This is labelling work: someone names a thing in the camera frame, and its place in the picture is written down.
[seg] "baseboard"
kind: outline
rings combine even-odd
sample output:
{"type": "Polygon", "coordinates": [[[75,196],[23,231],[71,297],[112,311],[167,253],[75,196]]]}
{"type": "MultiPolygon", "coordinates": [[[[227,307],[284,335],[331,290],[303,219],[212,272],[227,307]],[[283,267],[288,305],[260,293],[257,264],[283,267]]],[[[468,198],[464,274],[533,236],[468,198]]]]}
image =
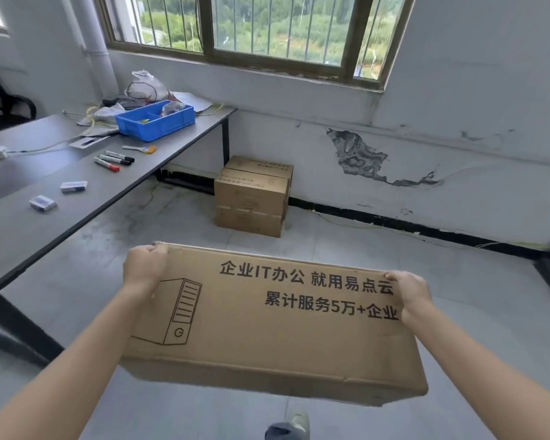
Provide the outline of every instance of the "baseboard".
{"type": "MultiPolygon", "coordinates": [[[[214,194],[214,179],[212,178],[183,172],[169,172],[167,170],[161,170],[157,173],[157,179],[160,182],[165,182],[167,184],[189,188],[210,195],[214,194]]],[[[455,244],[466,245],[469,247],[477,247],[483,245],[480,248],[484,250],[496,251],[498,253],[519,256],[521,258],[531,260],[540,259],[544,254],[543,251],[529,249],[526,247],[506,244],[503,242],[493,241],[477,236],[465,235],[463,233],[443,232],[436,228],[414,224],[411,222],[402,221],[400,219],[388,218],[386,216],[380,216],[378,214],[374,215],[371,213],[365,213],[347,208],[333,207],[331,205],[323,205],[304,199],[290,197],[289,205],[291,207],[299,207],[305,210],[312,210],[318,213],[338,216],[340,218],[370,223],[407,233],[415,233],[416,235],[432,237],[434,239],[454,242],[455,244]]]]}

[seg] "shoe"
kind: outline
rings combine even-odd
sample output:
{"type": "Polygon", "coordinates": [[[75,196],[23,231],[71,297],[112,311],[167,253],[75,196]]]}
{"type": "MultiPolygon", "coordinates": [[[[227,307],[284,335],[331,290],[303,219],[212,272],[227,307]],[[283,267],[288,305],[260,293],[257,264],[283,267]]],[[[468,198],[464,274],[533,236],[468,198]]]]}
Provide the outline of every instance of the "shoe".
{"type": "Polygon", "coordinates": [[[295,429],[305,432],[306,440],[310,440],[310,419],[308,418],[308,414],[303,411],[292,412],[287,422],[295,429]]]}

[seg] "white pipe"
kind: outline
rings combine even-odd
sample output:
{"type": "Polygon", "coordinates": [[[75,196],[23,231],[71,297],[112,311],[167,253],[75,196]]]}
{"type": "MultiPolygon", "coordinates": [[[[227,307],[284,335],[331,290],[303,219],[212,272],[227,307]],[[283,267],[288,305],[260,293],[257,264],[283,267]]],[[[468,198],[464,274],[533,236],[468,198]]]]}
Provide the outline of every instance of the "white pipe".
{"type": "Polygon", "coordinates": [[[69,1],[84,39],[86,47],[84,51],[90,59],[100,94],[102,98],[114,98],[119,94],[118,82],[110,62],[94,0],[69,1]]]}

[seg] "person's left hand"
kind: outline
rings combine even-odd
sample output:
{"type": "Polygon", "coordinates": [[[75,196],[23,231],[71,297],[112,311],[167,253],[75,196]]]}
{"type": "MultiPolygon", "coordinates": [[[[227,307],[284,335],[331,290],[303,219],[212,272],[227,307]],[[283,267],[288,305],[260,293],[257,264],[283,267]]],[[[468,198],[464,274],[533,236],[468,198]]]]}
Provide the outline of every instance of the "person's left hand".
{"type": "Polygon", "coordinates": [[[149,297],[161,280],[167,265],[167,244],[140,245],[128,251],[124,261],[124,287],[143,292],[149,297]]]}

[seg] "window frame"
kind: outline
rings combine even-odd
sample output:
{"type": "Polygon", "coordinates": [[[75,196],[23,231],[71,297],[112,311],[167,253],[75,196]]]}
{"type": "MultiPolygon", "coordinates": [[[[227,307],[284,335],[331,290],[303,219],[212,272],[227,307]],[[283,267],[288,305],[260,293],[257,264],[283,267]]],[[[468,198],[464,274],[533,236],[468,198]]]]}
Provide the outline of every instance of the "window frame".
{"type": "Polygon", "coordinates": [[[122,40],[123,31],[118,20],[110,16],[110,10],[116,9],[113,0],[94,0],[104,39],[109,49],[137,54],[181,58],[184,60],[203,61],[210,64],[252,69],[267,72],[279,72],[287,75],[301,76],[320,81],[330,81],[351,86],[359,86],[374,91],[385,88],[389,73],[395,61],[397,50],[403,38],[413,3],[415,0],[404,0],[397,19],[394,34],[387,50],[387,56],[381,68],[378,80],[354,77],[358,63],[362,40],[367,29],[367,22],[374,0],[354,0],[351,19],[346,35],[343,58],[340,66],[331,66],[310,61],[292,60],[272,56],[242,53],[214,48],[212,21],[212,0],[199,0],[199,23],[203,52],[191,52],[181,49],[145,45],[122,40]]]}

